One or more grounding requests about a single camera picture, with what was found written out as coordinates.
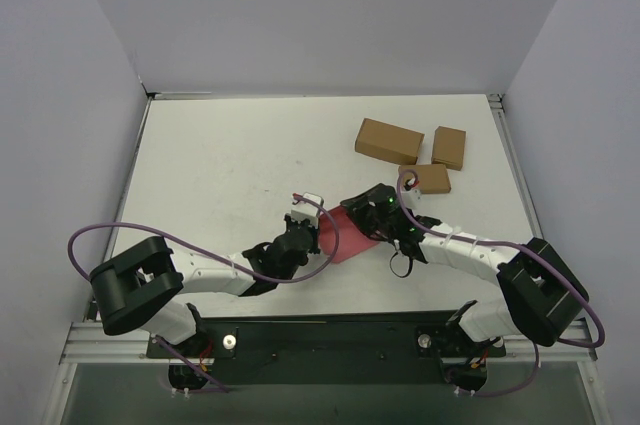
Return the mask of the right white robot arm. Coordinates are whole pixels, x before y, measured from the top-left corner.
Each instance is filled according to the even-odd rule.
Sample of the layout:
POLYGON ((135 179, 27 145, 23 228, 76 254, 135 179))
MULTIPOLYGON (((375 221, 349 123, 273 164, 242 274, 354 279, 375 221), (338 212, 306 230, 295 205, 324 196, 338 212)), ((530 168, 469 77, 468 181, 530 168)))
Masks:
POLYGON ((386 242, 409 260, 448 266, 484 280, 502 297, 472 300, 451 317, 453 328, 471 343, 523 335, 550 347, 589 301, 588 294, 553 247, 539 238, 509 246, 455 230, 408 207, 409 194, 377 184, 340 202, 364 236, 386 242))

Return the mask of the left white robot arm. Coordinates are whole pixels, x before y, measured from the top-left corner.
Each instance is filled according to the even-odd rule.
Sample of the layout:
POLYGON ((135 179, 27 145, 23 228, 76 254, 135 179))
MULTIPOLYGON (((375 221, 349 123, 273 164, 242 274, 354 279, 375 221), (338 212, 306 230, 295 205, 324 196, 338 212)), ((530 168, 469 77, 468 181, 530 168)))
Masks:
POLYGON ((253 297, 294 278, 309 256, 320 252, 319 219, 292 212, 286 230, 223 262, 194 252, 172 250, 151 236, 96 267, 89 280, 103 330, 109 336, 144 329, 161 335, 183 356, 204 347, 205 332, 191 304, 178 294, 224 293, 253 297))

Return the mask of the pink cardboard box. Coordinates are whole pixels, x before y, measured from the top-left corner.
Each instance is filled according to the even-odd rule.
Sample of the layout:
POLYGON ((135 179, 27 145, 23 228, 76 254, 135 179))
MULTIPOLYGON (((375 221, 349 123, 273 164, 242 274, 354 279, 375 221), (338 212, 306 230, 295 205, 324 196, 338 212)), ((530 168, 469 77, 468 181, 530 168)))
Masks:
MULTIPOLYGON (((356 255, 363 253, 378 244, 363 235, 348 217, 344 207, 337 206, 329 211, 338 226, 340 243, 332 259, 332 263, 339 264, 356 255)), ((335 246, 335 233, 330 220, 322 214, 319 218, 318 244, 325 255, 330 255, 335 246)))

